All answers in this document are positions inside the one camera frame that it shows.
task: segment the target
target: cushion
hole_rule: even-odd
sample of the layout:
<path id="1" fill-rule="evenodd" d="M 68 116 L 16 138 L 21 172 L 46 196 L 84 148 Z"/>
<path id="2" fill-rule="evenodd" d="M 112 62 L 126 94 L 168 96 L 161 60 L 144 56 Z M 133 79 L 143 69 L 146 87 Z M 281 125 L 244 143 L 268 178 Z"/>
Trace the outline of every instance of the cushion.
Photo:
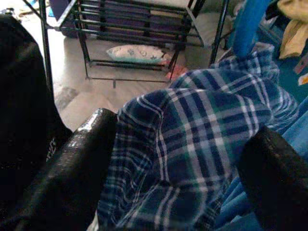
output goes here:
<path id="1" fill-rule="evenodd" d="M 153 46 L 124 45 L 107 50 L 107 54 L 115 61 L 156 64 L 166 61 L 165 52 Z"/>

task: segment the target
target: yellow cloth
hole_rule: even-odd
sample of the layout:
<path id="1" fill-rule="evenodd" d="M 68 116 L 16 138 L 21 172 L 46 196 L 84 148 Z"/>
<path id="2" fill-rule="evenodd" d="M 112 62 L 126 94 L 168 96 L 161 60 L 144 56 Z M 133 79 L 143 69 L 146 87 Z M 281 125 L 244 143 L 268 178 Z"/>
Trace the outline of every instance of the yellow cloth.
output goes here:
<path id="1" fill-rule="evenodd" d="M 308 0 L 280 0 L 277 5 L 292 19 L 284 31 L 279 58 L 300 56 L 308 39 Z"/>

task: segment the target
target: metal rack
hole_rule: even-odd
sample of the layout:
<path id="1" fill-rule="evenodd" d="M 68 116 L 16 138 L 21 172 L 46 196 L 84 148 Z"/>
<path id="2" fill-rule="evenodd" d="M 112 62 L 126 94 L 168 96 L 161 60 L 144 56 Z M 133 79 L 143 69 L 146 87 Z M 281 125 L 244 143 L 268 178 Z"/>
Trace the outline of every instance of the metal rack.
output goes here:
<path id="1" fill-rule="evenodd" d="M 212 55 L 210 64 L 215 61 L 217 49 L 219 43 L 222 39 L 224 39 L 230 33 L 221 36 L 222 28 L 225 22 L 227 7 L 229 5 L 229 0 L 224 0 L 222 4 L 222 9 L 220 13 L 219 23 L 217 27 L 217 33 L 215 37 L 215 41 L 213 44 L 209 44 L 202 36 L 199 34 L 198 26 L 195 23 L 196 17 L 199 14 L 205 0 L 189 0 L 187 7 L 172 7 L 165 6 L 161 4 L 151 4 L 138 2 L 134 0 L 71 0 L 70 4 L 67 6 L 66 10 L 63 12 L 62 16 L 57 22 L 55 27 L 50 26 L 46 22 L 46 5 L 45 0 L 39 1 L 39 9 L 40 14 L 37 13 L 33 7 L 26 1 L 23 0 L 31 10 L 41 19 L 41 27 L 42 27 L 42 35 L 43 35 L 43 46 L 44 46 L 44 58 L 45 58 L 45 67 L 46 67 L 46 80 L 47 85 L 53 93 L 53 83 L 52 83 L 52 75 L 51 75 L 51 60 L 50 60 L 50 49 L 48 42 L 48 29 L 55 29 L 57 31 L 65 31 L 65 30 L 73 30 L 78 34 L 79 42 L 84 55 L 84 64 L 86 69 L 86 78 L 91 79 L 88 75 L 88 66 L 99 65 L 99 66 L 119 66 L 124 68 L 140 68 L 140 69 L 150 69 L 150 70 L 162 70 L 164 68 L 163 65 L 160 64 L 141 64 L 141 63 L 131 63 L 131 62 L 119 62 L 119 61 L 110 61 L 110 60 L 97 60 L 91 59 L 90 54 L 88 52 L 87 44 L 86 44 L 86 35 L 93 34 L 99 36 L 102 40 L 111 40 L 111 41 L 119 41 L 119 42 L 129 42 L 134 44 L 147 44 L 154 45 L 158 47 L 173 47 L 174 54 L 170 61 L 169 66 L 167 67 L 169 70 L 173 72 L 179 52 L 187 46 L 198 46 L 203 48 L 212 48 Z M 145 18 L 144 14 L 137 13 L 133 17 L 131 15 L 127 15 L 126 11 L 119 10 L 106 10 L 104 5 L 101 3 L 106 3 L 118 6 L 126 6 L 133 7 L 137 9 L 146 9 L 150 11 L 150 14 L 147 14 L 147 18 Z M 171 13 L 177 15 L 177 17 L 172 16 L 164 16 L 165 21 L 160 22 L 153 20 L 151 18 L 151 11 L 159 11 L 164 13 Z M 97 16 L 99 20 L 89 19 L 91 16 Z M 144 26 L 128 26 L 117 23 L 106 22 L 105 20 L 101 20 L 104 18 L 113 18 L 113 19 L 121 19 L 121 20 L 131 20 L 134 22 L 144 22 Z M 66 22 L 71 22 L 74 24 L 74 28 L 69 28 L 65 26 Z M 175 26 L 177 29 L 170 31 L 163 31 L 155 28 L 151 28 L 149 26 L 150 23 L 165 25 L 165 26 Z M 93 30 L 89 28 L 90 26 L 99 26 L 100 30 Z M 128 36 L 121 33 L 116 32 L 108 32 L 105 30 L 101 30 L 102 27 L 111 27 L 111 28 L 119 28 L 119 29 L 130 29 L 130 30 L 139 30 L 142 31 L 142 36 L 133 35 Z M 149 34 L 150 33 L 158 33 L 173 36 L 173 38 L 153 38 Z M 190 43 L 187 42 L 188 37 L 196 37 L 198 38 L 198 43 Z M 116 79 L 116 78 L 92 78 L 92 79 L 105 79 L 112 80 L 114 82 L 114 86 L 117 80 L 121 81 L 146 81 L 146 82 L 166 82 L 159 80 L 142 80 L 142 79 Z"/>

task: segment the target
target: blue plaid fabric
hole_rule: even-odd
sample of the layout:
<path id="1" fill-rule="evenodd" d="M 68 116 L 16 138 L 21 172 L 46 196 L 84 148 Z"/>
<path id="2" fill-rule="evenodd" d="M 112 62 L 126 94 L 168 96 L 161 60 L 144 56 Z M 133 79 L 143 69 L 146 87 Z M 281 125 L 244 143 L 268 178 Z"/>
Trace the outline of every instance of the blue plaid fabric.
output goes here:
<path id="1" fill-rule="evenodd" d="M 262 126 L 279 131 L 297 117 L 294 98 L 277 84 L 273 47 L 261 47 L 119 110 L 100 226 L 213 228 L 245 143 Z"/>

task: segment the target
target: white patterned pillow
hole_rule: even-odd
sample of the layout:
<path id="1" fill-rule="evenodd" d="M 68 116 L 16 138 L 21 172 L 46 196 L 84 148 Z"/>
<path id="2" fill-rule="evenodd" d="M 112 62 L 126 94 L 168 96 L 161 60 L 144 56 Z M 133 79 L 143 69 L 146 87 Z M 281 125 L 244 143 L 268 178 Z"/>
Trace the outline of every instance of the white patterned pillow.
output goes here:
<path id="1" fill-rule="evenodd" d="M 167 55 L 158 47 L 146 45 L 124 45 L 107 50 L 115 61 L 156 64 L 166 61 Z"/>

